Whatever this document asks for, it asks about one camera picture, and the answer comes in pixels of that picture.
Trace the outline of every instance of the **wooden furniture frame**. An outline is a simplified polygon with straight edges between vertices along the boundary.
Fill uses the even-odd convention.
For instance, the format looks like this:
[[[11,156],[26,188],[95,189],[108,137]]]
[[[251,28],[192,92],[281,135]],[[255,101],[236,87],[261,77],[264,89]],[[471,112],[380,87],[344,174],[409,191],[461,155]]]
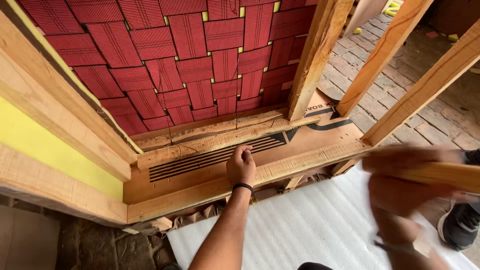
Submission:
[[[347,116],[357,105],[431,2],[409,0],[402,5],[338,104],[337,110],[341,115]],[[200,142],[202,151],[208,152],[245,142],[252,138],[248,136],[252,132],[262,136],[318,121],[318,117],[303,116],[352,3],[353,0],[319,0],[294,79],[288,109],[272,106],[187,124],[183,129],[178,127],[175,132],[169,130],[166,133],[162,130],[136,135],[132,140],[103,110],[98,100],[88,93],[14,0],[3,0],[0,2],[0,33],[3,39],[0,42],[0,98],[9,101],[118,180],[128,181],[131,167],[138,165],[139,168],[148,168],[166,160],[201,154],[197,150],[176,153],[169,148],[172,144],[180,148],[179,142]],[[378,146],[479,59],[480,21],[363,137],[259,166],[255,187],[293,177],[294,181],[285,188],[294,188],[295,181],[306,171],[333,164],[336,164],[334,174],[343,173],[355,164],[360,155]],[[134,141],[150,151],[143,153]],[[420,182],[441,178],[449,183],[448,178],[444,177],[447,169],[467,172],[463,177],[455,174],[456,179],[460,178],[458,186],[480,193],[478,187],[473,187],[480,176],[477,167],[432,164],[425,170],[405,172],[402,177]],[[124,226],[227,197],[231,193],[231,186],[228,179],[222,177],[127,206],[60,169],[52,168],[0,142],[0,193],[99,223]]]

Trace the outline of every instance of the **brick floor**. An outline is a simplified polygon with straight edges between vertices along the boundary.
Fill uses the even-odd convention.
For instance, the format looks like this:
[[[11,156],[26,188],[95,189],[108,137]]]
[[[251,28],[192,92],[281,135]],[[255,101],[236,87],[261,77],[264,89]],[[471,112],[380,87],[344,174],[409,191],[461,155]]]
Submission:
[[[389,16],[380,14],[361,26],[361,34],[350,34],[338,40],[320,82],[327,95],[341,99],[390,21]],[[431,28],[423,25],[417,26],[412,31],[405,45],[400,47],[375,79],[368,94],[352,111],[350,118],[362,132],[365,133],[392,108],[451,48],[450,41],[445,37],[440,36],[432,40],[425,36],[425,33],[431,31],[433,31]],[[462,88],[480,85],[480,76],[468,75],[468,78],[461,76],[449,89],[461,92]],[[458,105],[458,100],[452,102],[445,98],[432,100],[383,144],[399,142],[414,142],[424,146],[442,144],[466,150],[480,147],[478,124],[480,119],[475,116],[475,108],[466,105],[466,108],[463,108]]]

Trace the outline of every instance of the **blurred hand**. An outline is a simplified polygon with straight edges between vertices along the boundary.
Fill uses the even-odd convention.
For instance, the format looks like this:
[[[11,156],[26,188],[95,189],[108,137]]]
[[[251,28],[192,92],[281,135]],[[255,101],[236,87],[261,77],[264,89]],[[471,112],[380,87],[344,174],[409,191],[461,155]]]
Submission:
[[[462,158],[459,150],[410,145],[394,145],[371,152],[362,162],[364,170],[372,173],[369,181],[371,205],[407,217],[428,200],[452,196],[455,189],[449,185],[419,184],[386,176],[426,162],[461,163]]]
[[[449,185],[420,184],[387,176],[425,162],[461,163],[462,158],[458,150],[394,145],[373,151],[362,161],[364,170],[372,173],[368,183],[370,206],[379,235],[391,244],[413,243],[417,238],[421,228],[408,218],[423,203],[458,194]]]
[[[232,185],[244,183],[253,186],[256,166],[250,153],[252,149],[250,145],[240,145],[233,150],[227,161],[227,174]]]

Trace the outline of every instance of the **wood grain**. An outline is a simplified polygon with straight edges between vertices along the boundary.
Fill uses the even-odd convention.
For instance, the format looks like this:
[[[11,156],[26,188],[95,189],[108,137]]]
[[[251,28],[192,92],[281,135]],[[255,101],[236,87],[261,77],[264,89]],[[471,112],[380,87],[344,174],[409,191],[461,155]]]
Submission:
[[[372,147],[351,141],[308,151],[257,167],[254,187],[297,176],[302,172],[356,157]],[[171,194],[128,206],[128,223],[146,221],[227,197],[231,185],[227,177],[211,180]]]
[[[107,226],[127,221],[127,205],[0,143],[0,193]]]
[[[433,0],[406,1],[378,41],[362,69],[337,106],[342,116],[348,116],[367,93],[375,79],[405,42]]]
[[[373,146],[380,144],[478,60],[480,60],[480,20],[363,135],[362,139],[368,140]]]
[[[449,184],[460,191],[480,194],[480,167],[430,162],[391,176],[424,184]]]
[[[0,96],[119,180],[130,164],[40,86],[0,49]]]
[[[98,100],[98,103],[95,103],[92,99],[93,95],[88,92],[85,86],[83,86],[71,70],[68,69],[68,66],[66,66],[45,38],[38,33],[32,23],[28,21],[28,18],[24,15],[26,19],[25,23],[20,20],[6,1],[0,3],[0,9],[2,10],[2,12],[0,12],[0,36],[2,39],[0,49],[37,81],[40,86],[55,97],[63,107],[68,109],[77,119],[92,130],[95,135],[121,156],[122,159],[129,164],[134,163],[137,158],[136,152],[132,150],[122,137],[117,134],[114,128],[106,122],[109,121],[114,125],[113,118],[101,109]],[[22,26],[22,31],[10,21],[5,12],[8,12],[12,19],[16,18],[16,22]],[[36,31],[37,36],[35,36],[25,24],[30,24],[30,26],[33,27],[33,31]],[[87,103],[84,98],[91,101],[91,104]],[[92,108],[94,105],[99,108],[98,113],[102,113],[105,120]]]
[[[292,85],[288,118],[303,117],[324,72],[353,0],[318,1]]]
[[[150,131],[133,135],[131,138],[143,151],[155,150],[157,148],[169,146],[175,143],[207,137],[216,133],[227,132],[248,125],[240,124],[240,126],[238,126],[237,119],[241,122],[252,121],[251,124],[254,124],[253,121],[255,116],[258,115],[257,118],[266,118],[265,121],[267,121],[272,118],[269,118],[269,114],[266,113],[272,114],[271,111],[282,111],[283,114],[285,114],[287,112],[286,106],[286,104],[276,104],[273,106],[262,107],[236,114],[223,115],[212,119],[195,121],[170,128]]]
[[[148,151],[139,155],[138,168],[140,170],[148,169],[152,166],[201,155],[203,153],[241,144],[243,142],[254,140],[269,134],[290,130],[292,128],[311,123],[317,123],[319,121],[319,115],[302,118],[295,121],[288,121],[287,119],[282,118],[185,142],[183,144],[177,144],[153,151]]]

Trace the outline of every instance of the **black sneaker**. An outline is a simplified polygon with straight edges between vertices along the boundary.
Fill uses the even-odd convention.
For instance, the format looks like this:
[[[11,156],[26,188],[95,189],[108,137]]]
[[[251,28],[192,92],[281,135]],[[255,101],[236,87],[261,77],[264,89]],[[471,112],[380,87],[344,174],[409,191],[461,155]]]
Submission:
[[[468,203],[452,203],[448,213],[438,221],[440,238],[454,250],[469,248],[479,230],[480,214]]]
[[[462,157],[465,164],[480,165],[480,148],[471,151],[462,151]]]

